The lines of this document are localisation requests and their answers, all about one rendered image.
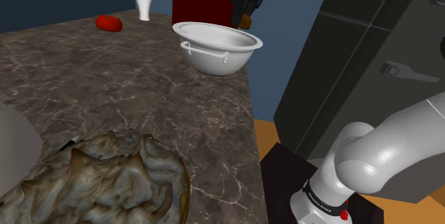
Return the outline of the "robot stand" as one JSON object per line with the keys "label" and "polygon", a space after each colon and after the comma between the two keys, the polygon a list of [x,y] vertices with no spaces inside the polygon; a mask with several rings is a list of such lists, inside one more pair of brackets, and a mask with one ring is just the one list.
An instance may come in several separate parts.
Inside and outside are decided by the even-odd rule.
{"label": "robot stand", "polygon": [[[279,143],[260,161],[260,167],[269,224],[297,224],[290,198],[317,168]],[[384,211],[357,193],[349,197],[348,213],[353,224],[384,224]]]}

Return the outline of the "small black white utensil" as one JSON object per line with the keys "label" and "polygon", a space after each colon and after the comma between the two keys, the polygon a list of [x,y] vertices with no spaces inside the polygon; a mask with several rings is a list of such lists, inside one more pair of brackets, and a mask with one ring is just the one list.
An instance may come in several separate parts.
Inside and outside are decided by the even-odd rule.
{"label": "small black white utensil", "polygon": [[73,137],[59,150],[59,152],[66,150],[69,146],[72,146],[74,143],[76,143],[79,140],[79,138],[80,138],[80,136]]}

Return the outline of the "red tomato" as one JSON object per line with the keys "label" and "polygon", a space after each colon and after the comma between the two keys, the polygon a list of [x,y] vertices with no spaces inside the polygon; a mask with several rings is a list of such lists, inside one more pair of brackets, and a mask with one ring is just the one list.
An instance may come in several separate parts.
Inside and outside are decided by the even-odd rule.
{"label": "red tomato", "polygon": [[122,21],[114,16],[100,15],[96,18],[95,24],[103,31],[119,32],[123,29]]}

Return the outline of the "small orange brown object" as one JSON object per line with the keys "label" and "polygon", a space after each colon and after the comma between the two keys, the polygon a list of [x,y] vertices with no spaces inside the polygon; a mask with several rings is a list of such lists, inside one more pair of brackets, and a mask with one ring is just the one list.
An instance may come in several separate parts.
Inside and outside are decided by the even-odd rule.
{"label": "small orange brown object", "polygon": [[238,27],[244,30],[248,30],[250,29],[251,25],[252,19],[247,14],[243,14]]}

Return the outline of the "white cup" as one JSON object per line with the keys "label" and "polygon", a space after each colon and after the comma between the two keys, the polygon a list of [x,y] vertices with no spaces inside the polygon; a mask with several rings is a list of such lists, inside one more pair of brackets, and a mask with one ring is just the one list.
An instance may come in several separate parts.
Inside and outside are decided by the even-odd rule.
{"label": "white cup", "polygon": [[135,0],[141,21],[150,20],[150,5],[152,0]]}

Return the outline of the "meringue pie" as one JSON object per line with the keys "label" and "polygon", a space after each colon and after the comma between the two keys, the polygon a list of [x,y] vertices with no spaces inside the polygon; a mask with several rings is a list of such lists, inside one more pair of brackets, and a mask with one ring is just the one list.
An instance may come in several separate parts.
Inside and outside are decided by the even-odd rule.
{"label": "meringue pie", "polygon": [[47,157],[1,201],[0,224],[185,224],[190,179],[171,146],[110,131]]}

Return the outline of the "pale grey rounded object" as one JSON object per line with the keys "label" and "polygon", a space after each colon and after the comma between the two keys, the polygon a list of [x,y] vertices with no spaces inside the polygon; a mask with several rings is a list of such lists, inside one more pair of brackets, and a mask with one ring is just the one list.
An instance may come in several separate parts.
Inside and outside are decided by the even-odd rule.
{"label": "pale grey rounded object", "polygon": [[43,142],[29,120],[0,102],[0,197],[8,193],[38,161]]}

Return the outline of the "dark grey refrigerator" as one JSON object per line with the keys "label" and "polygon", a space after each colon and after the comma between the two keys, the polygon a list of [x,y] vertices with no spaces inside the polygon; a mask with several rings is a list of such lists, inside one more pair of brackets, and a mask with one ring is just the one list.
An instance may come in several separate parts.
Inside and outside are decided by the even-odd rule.
{"label": "dark grey refrigerator", "polygon": [[324,0],[275,112],[281,144],[318,166],[351,122],[445,91],[445,0]]}

